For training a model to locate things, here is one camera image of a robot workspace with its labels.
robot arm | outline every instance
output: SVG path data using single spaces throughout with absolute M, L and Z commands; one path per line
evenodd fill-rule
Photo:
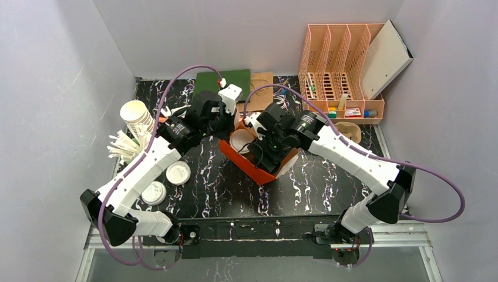
M 229 137 L 234 130 L 234 119 L 238 118 L 235 110 L 241 93 L 242 89 L 234 85 L 229 85 L 219 93 L 199 93 L 187 108 L 184 118 L 169 116 L 158 128 L 148 153 L 141 152 L 131 164 L 96 192 L 83 192 L 80 201 L 88 219 L 96 227 L 104 198 L 115 182 L 123 179 L 107 202 L 103 217 L 106 237 L 112 246 L 123 244 L 131 236 L 151 235 L 164 237 L 167 241 L 176 240 L 178 226 L 172 214 L 138 211 L 131 209 L 131 206 L 152 181 L 192 147 L 198 146 L 202 138 Z M 142 162 L 129 172 L 144 155 Z
M 261 114 L 253 114 L 245 124 L 254 128 L 258 138 L 248 146 L 257 159 L 258 168 L 274 173 L 290 149 L 302 148 L 322 156 L 363 181 L 372 193 L 346 209 L 331 225 L 325 236 L 332 241 L 351 241 L 365 227 L 377 221 L 396 223 L 412 192 L 415 169 L 397 166 L 362 156 L 343 144 L 325 119 L 308 110 L 298 116 L 269 105 Z

white cylinder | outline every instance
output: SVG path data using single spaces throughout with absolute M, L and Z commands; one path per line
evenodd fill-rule
M 247 148 L 255 137 L 246 129 L 237 129 L 230 135 L 230 146 L 239 154 L 244 155 L 249 153 Z
M 162 203 L 166 198 L 166 188 L 165 186 L 158 182 L 153 181 L 143 192 L 142 200 L 149 206 L 157 206 Z
M 136 139 L 138 139 L 138 126 L 144 126 L 145 130 L 152 134 L 154 119 L 142 101 L 127 102 L 121 107 L 120 115 Z
M 166 169 L 166 178 L 173 185 L 183 185 L 190 178 L 190 167 L 186 162 L 181 160 L 172 163 Z

green mat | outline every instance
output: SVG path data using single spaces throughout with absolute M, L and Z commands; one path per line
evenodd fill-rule
M 229 70 L 220 73 L 223 78 L 227 80 L 227 85 L 233 84 L 242 88 L 242 97 L 239 102 L 244 102 L 251 92 L 251 70 Z M 196 77 L 193 95 L 196 95 L 202 90 L 218 93 L 219 88 L 218 75 L 215 72 L 200 72 Z

marble surface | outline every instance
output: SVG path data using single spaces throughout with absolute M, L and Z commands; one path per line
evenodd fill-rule
M 287 86 L 299 92 L 297 76 L 276 76 L 275 83 L 289 79 Z M 136 99 L 142 100 L 155 115 L 160 95 L 169 80 L 138 83 Z M 194 80 L 178 80 L 166 98 L 170 108 L 190 103 Z M 302 110 L 300 99 L 286 91 L 286 108 Z M 361 145 L 382 156 L 381 146 L 370 125 L 361 126 Z M 175 186 L 165 173 L 167 197 L 159 206 L 148 206 L 141 199 L 135 209 L 168 210 L 178 218 L 282 216 L 296 214 L 340 214 L 369 194 L 368 188 L 342 168 L 322 157 L 300 150 L 292 169 L 277 180 L 259 186 L 229 161 L 219 150 L 216 138 L 206 138 L 191 149 L 183 160 L 191 169 L 187 183 Z

gray wall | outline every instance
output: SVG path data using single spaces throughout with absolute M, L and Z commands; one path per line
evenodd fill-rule
M 0 4 L 2 281 L 74 281 L 134 78 L 91 0 Z
M 306 24 L 384 23 L 403 2 L 93 1 L 133 74 L 149 79 L 171 78 L 199 63 L 296 74 Z
M 428 225 L 445 281 L 496 281 L 498 233 L 498 2 L 405 1 L 394 19 L 415 60 L 387 95 L 391 155 L 437 169 L 464 191 L 467 209 Z M 417 216 L 454 213 L 451 188 L 418 174 Z

